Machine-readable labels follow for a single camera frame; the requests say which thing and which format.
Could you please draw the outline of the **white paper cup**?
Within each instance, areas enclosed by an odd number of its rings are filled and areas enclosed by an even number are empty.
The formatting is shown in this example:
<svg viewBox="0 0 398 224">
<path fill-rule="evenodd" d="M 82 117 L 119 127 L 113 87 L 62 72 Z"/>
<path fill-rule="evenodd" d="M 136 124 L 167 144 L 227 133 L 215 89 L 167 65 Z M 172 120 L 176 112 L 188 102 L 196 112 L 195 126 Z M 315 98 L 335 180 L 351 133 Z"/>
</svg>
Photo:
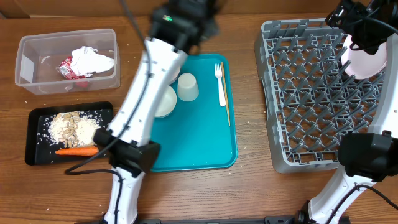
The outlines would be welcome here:
<svg viewBox="0 0 398 224">
<path fill-rule="evenodd" d="M 193 101 L 199 95 L 196 78 L 191 73 L 183 73 L 177 80 L 177 95 L 182 101 Z"/>
</svg>

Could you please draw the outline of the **orange carrot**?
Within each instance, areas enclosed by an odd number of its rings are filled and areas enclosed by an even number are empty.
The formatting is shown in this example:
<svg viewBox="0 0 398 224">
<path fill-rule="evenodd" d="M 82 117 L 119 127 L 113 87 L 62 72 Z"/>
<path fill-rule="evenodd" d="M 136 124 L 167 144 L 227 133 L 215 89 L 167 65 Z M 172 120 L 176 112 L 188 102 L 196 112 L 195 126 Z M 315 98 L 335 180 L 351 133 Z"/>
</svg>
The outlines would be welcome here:
<svg viewBox="0 0 398 224">
<path fill-rule="evenodd" d="M 96 146 L 74 147 L 55 151 L 56 154 L 61 156 L 94 156 L 98 152 L 99 149 Z"/>
</svg>

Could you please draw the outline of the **white round plate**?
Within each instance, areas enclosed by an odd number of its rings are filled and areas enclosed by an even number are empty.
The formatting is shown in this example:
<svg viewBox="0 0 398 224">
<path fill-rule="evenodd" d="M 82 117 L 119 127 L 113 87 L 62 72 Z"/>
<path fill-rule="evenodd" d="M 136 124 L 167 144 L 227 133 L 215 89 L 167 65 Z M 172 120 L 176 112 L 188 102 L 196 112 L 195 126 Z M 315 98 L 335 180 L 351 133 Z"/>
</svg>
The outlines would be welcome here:
<svg viewBox="0 0 398 224">
<path fill-rule="evenodd" d="M 347 49 L 340 58 L 342 65 L 350 61 L 345 73 L 349 76 L 354 75 L 357 80 L 362 80 L 370 78 L 384 69 L 387 63 L 386 43 L 382 43 L 374 55 L 369 55 L 363 50 L 351 50 L 352 43 L 351 36 L 348 35 L 343 44 Z"/>
</svg>

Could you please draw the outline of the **white plastic fork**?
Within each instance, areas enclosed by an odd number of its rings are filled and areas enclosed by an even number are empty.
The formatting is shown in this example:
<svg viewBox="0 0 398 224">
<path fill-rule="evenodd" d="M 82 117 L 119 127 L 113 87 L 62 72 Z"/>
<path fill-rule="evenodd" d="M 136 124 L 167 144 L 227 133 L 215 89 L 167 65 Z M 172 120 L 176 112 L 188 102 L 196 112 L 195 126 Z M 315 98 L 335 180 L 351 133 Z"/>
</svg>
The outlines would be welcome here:
<svg viewBox="0 0 398 224">
<path fill-rule="evenodd" d="M 224 107 L 224 106 L 226 106 L 226 99 L 225 99 L 225 94 L 224 94 L 224 89 L 223 89 L 222 70 L 221 70 L 220 63 L 215 65 L 215 77 L 217 78 L 217 81 L 218 81 L 219 104 L 221 107 Z"/>
</svg>

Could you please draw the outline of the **red snack wrapper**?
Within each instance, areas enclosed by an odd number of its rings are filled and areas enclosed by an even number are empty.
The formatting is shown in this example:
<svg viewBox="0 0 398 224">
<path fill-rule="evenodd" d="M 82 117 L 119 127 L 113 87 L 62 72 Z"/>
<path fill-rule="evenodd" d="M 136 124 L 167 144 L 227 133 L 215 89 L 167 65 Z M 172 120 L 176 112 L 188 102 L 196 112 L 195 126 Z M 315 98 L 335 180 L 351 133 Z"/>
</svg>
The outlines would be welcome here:
<svg viewBox="0 0 398 224">
<path fill-rule="evenodd" d="M 72 56 L 67 57 L 57 68 L 57 72 L 68 80 L 78 80 L 88 78 L 86 75 L 77 75 L 71 68 Z"/>
</svg>

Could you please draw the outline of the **white bowl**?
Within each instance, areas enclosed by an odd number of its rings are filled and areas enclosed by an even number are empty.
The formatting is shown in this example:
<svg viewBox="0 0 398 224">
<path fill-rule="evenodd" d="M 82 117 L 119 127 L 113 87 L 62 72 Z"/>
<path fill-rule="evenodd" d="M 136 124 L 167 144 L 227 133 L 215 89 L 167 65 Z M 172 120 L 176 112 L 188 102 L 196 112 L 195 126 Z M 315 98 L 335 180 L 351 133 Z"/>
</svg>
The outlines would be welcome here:
<svg viewBox="0 0 398 224">
<path fill-rule="evenodd" d="M 167 86 L 157 111 L 155 112 L 155 117 L 164 118 L 168 116 L 174 110 L 176 104 L 177 94 L 171 86 Z"/>
</svg>

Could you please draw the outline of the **white napkin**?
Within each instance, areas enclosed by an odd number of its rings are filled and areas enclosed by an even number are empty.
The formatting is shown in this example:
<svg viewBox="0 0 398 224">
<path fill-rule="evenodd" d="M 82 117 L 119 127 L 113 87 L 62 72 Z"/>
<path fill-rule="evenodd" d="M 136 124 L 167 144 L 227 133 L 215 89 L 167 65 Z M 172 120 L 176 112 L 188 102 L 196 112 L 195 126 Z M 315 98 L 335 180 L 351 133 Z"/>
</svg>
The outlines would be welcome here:
<svg viewBox="0 0 398 224">
<path fill-rule="evenodd" d="M 91 77 L 94 73 L 107 72 L 114 67 L 114 60 L 97 54 L 97 49 L 82 46 L 72 51 L 71 70 L 79 77 Z"/>
</svg>

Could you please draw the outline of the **pink bowl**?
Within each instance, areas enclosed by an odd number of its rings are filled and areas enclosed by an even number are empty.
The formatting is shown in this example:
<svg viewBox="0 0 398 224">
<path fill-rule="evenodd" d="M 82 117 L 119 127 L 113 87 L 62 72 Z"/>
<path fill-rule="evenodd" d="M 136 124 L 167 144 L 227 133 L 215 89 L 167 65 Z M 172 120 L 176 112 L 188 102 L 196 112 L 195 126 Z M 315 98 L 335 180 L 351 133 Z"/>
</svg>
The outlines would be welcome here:
<svg viewBox="0 0 398 224">
<path fill-rule="evenodd" d="M 171 77 L 171 79 L 169 81 L 169 85 L 173 84 L 177 80 L 177 78 L 179 76 L 179 73 L 180 73 L 180 70 L 181 70 L 181 66 L 179 65 L 177 67 L 176 71 L 174 72 L 174 74 L 172 75 L 172 77 Z"/>
</svg>

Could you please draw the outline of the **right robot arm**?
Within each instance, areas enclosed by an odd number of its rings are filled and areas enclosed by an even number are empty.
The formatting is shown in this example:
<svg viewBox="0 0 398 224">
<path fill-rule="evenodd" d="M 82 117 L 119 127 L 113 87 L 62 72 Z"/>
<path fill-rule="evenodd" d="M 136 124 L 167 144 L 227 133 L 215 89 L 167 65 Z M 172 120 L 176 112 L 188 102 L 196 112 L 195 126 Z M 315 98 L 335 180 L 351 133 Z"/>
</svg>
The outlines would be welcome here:
<svg viewBox="0 0 398 224">
<path fill-rule="evenodd" d="M 343 136 L 340 162 L 323 190 L 307 201 L 290 223 L 349 223 L 345 210 L 367 189 L 390 206 L 397 205 L 374 188 L 397 175 L 397 1 L 340 1 L 325 19 L 351 36 L 351 50 L 376 54 L 386 44 L 386 70 L 377 111 L 366 133 Z"/>
</svg>

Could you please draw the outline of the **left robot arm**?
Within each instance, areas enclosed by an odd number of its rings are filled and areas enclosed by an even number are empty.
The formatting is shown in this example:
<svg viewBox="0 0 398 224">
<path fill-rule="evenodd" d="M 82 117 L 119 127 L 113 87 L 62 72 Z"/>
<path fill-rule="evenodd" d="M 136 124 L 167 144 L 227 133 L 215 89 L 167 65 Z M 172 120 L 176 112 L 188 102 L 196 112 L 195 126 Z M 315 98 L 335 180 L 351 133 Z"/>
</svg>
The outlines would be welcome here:
<svg viewBox="0 0 398 224">
<path fill-rule="evenodd" d="M 155 112 L 172 75 L 190 49 L 218 33 L 215 0 L 169 1 L 153 11 L 134 81 L 112 122 L 95 134 L 109 153 L 113 186 L 102 223 L 135 223 L 142 180 L 160 152 L 151 141 Z"/>
</svg>

